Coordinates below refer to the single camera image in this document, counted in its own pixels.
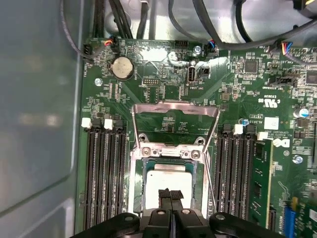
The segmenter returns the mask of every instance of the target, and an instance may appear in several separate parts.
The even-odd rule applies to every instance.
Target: capacitor
[[[240,118],[238,122],[239,124],[242,124],[242,126],[247,126],[250,124],[249,120],[244,118]]]
[[[306,118],[309,115],[309,111],[306,108],[298,108],[293,112],[296,118]]]

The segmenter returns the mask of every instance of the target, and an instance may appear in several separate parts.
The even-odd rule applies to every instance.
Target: ram slot
[[[107,154],[107,161],[106,161],[106,190],[105,190],[105,194],[106,194],[106,218],[105,220],[110,219],[111,216],[111,208],[112,208],[112,202],[113,202],[113,198],[112,198],[112,188],[113,188],[113,179],[114,179],[114,175],[113,175],[113,167],[114,167],[114,150],[115,150],[115,134],[110,133],[107,134],[106,136],[106,144],[108,145],[106,147],[106,154]]]
[[[94,144],[94,132],[88,131],[87,139],[87,161],[86,161],[86,182],[85,182],[85,208],[84,208],[84,229],[89,228],[90,224],[90,202],[91,202],[91,179],[90,179],[90,158],[92,156],[91,146]]]
[[[231,197],[231,192],[232,192],[232,187],[231,187],[231,171],[232,171],[232,139],[230,138],[228,140],[228,145],[226,148],[226,156],[225,156],[225,168],[224,168],[224,187],[225,189],[223,190],[224,192],[224,212],[229,213],[230,209],[230,197]]]
[[[232,140],[232,159],[231,159],[231,170],[230,170],[230,207],[229,213],[236,215],[236,199],[237,199],[237,173],[238,163],[241,158],[241,146],[242,139],[240,136],[235,136]]]
[[[239,139],[240,143],[236,148],[236,161],[237,161],[237,173],[236,173],[236,197],[235,197],[235,216],[242,217],[241,210],[241,197],[243,197],[243,140]]]
[[[216,210],[219,209],[220,201],[220,174],[221,174],[221,149],[223,144],[223,138],[218,137],[217,139],[217,150],[215,155],[215,166],[214,166],[214,179],[213,179],[213,190],[216,202]]]
[[[217,149],[215,191],[217,211],[223,212],[225,209],[226,193],[226,168],[228,163],[228,149],[230,148],[230,138],[224,134]]]
[[[99,160],[99,184],[98,184],[98,199],[97,199],[97,224],[105,220],[105,202],[106,202],[106,136],[107,133],[104,131],[101,134],[101,145],[100,145],[100,160]]]
[[[246,135],[244,141],[244,158],[245,158],[245,168],[246,173],[244,177],[244,188],[243,188],[243,218],[247,220],[249,218],[249,201],[250,201],[250,182],[251,182],[251,172],[253,165],[253,147],[254,147],[254,139],[250,135]]]
[[[117,140],[117,174],[116,174],[116,215],[122,213],[123,204],[123,182],[125,172],[125,155],[126,155],[126,136],[125,134],[116,135]]]
[[[97,222],[96,208],[98,198],[98,166],[100,156],[101,132],[92,129],[90,132],[90,142],[88,145],[87,157],[87,180],[86,180],[86,194],[87,194],[87,210],[85,212],[85,228],[94,226]]]
[[[248,218],[248,201],[249,201],[249,185],[250,185],[250,170],[252,166],[252,149],[253,140],[250,136],[246,136],[243,140],[241,164],[239,164],[240,175],[238,177],[239,193],[237,198],[239,199],[238,217],[242,219]]]

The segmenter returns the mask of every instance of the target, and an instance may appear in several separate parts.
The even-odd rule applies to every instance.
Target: integrated circuit
[[[307,71],[306,84],[317,85],[317,71]]]
[[[258,62],[256,60],[247,60],[245,62],[244,71],[246,73],[257,73],[258,72]]]

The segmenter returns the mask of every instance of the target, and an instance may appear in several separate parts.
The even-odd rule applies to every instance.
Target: metal bracket
[[[132,107],[132,120],[133,120],[133,127],[134,133],[136,138],[136,145],[140,148],[140,141],[138,135],[137,124],[135,120],[135,114],[140,113],[167,113],[170,110],[180,110],[184,114],[188,115],[205,115],[211,118],[216,118],[214,125],[210,127],[206,143],[203,148],[203,153],[207,152],[208,146],[210,144],[212,135],[217,127],[220,110],[217,107],[199,107],[194,105],[193,103],[188,102],[179,102],[179,101],[166,101],[166,102],[159,102],[157,104],[135,104]]]
[[[178,146],[165,145],[164,143],[149,142],[147,136],[143,133],[138,134],[135,114],[155,112],[167,113],[169,110],[181,110],[188,115],[206,115],[214,117],[214,125],[210,127],[206,140],[198,137],[194,144],[180,144]],[[191,159],[204,164],[203,178],[203,197],[202,197],[202,214],[207,217],[209,190],[212,191],[210,164],[211,158],[208,153],[208,146],[212,139],[212,135],[217,127],[220,110],[216,107],[198,107],[193,103],[186,102],[160,102],[158,104],[135,104],[132,107],[132,119],[134,132],[136,137],[136,147],[131,151],[130,172],[135,172],[136,161],[146,157],[159,158],[161,156],[178,157],[181,159]],[[134,186],[135,176],[131,175],[129,187],[129,212],[133,213],[134,205]]]

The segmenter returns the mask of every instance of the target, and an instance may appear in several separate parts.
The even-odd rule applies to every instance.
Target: chip
[[[307,84],[317,84],[317,71],[307,71]]]
[[[222,94],[222,100],[223,101],[229,101],[230,100],[230,93],[223,93]]]
[[[246,73],[257,73],[258,72],[258,62],[255,60],[247,60],[245,63],[244,71]]]

